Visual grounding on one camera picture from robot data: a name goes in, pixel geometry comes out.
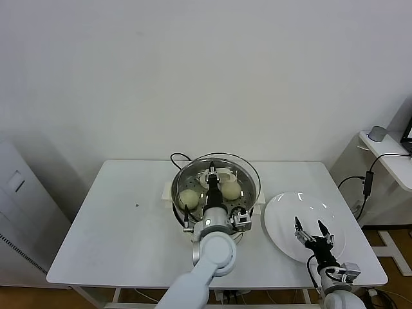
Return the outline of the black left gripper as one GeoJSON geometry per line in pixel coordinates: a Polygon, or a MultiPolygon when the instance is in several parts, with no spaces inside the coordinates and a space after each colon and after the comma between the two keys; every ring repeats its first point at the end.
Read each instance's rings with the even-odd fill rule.
{"type": "Polygon", "coordinates": [[[218,187],[220,179],[218,177],[214,162],[210,162],[209,170],[206,175],[206,182],[209,185],[209,190],[206,194],[207,199],[204,206],[204,211],[211,208],[225,209],[225,204],[223,203],[223,195],[218,187]]]}

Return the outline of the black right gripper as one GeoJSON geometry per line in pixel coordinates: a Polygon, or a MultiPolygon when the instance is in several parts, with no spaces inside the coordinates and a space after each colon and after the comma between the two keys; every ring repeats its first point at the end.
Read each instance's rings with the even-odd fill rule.
{"type": "Polygon", "coordinates": [[[327,226],[318,220],[319,230],[322,236],[314,237],[303,230],[299,218],[295,218],[295,236],[300,242],[304,242],[304,246],[313,251],[319,267],[338,266],[336,258],[333,256],[331,250],[334,246],[334,235],[330,233],[327,226]]]}

